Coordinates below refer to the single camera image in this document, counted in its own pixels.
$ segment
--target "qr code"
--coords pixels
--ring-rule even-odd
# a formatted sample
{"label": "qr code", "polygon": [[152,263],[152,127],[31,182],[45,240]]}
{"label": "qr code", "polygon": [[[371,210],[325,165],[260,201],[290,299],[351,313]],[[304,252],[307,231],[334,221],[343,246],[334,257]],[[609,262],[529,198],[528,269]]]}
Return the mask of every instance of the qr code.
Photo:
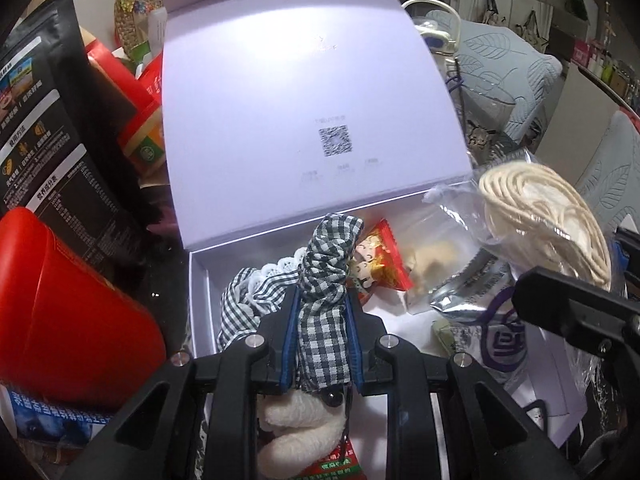
{"label": "qr code", "polygon": [[324,156],[340,155],[351,151],[351,139],[346,126],[332,126],[320,130]]}

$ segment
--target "beige panel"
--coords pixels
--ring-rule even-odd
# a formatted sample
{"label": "beige panel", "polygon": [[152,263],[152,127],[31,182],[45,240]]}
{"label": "beige panel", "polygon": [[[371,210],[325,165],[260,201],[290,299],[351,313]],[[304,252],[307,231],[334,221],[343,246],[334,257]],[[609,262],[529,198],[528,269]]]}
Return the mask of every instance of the beige panel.
{"label": "beige panel", "polygon": [[619,107],[571,64],[558,107],[536,157],[575,185]]}

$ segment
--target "woven basket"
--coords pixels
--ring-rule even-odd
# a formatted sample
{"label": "woven basket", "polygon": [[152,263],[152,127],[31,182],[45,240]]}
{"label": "woven basket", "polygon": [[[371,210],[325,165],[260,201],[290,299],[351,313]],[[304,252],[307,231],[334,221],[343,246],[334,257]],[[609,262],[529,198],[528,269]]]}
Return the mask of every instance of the woven basket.
{"label": "woven basket", "polygon": [[114,22],[116,34],[125,54],[147,39],[146,16],[153,9],[162,7],[162,0],[116,0]]}

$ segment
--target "white handle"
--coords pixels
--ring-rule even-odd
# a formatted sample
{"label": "white handle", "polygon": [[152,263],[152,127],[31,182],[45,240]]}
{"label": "white handle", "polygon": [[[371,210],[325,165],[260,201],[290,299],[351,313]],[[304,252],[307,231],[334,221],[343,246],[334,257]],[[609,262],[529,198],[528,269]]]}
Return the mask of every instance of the white handle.
{"label": "white handle", "polygon": [[451,7],[450,5],[447,5],[446,3],[441,2],[440,0],[407,0],[405,1],[404,4],[402,4],[402,8],[406,9],[408,6],[413,4],[432,4],[453,14],[456,21],[458,22],[458,27],[456,30],[456,40],[455,40],[455,50],[458,50],[458,46],[460,45],[460,28],[462,27],[462,19],[460,18],[460,15],[458,14],[457,10]]}

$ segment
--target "black and white gingham fabric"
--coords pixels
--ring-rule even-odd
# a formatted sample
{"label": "black and white gingham fabric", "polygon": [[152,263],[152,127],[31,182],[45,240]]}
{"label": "black and white gingham fabric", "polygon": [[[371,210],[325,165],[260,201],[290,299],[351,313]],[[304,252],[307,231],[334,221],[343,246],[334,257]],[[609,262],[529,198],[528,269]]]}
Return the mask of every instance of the black and white gingham fabric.
{"label": "black and white gingham fabric", "polygon": [[298,385],[302,390],[350,382],[342,313],[349,260],[363,224],[353,216],[327,215],[306,249],[298,317]]}
{"label": "black and white gingham fabric", "polygon": [[249,282],[258,269],[242,269],[222,294],[222,329],[218,348],[224,350],[233,341],[258,330],[260,318],[277,312],[289,285],[298,281],[300,272],[292,270],[266,278],[249,294]]}

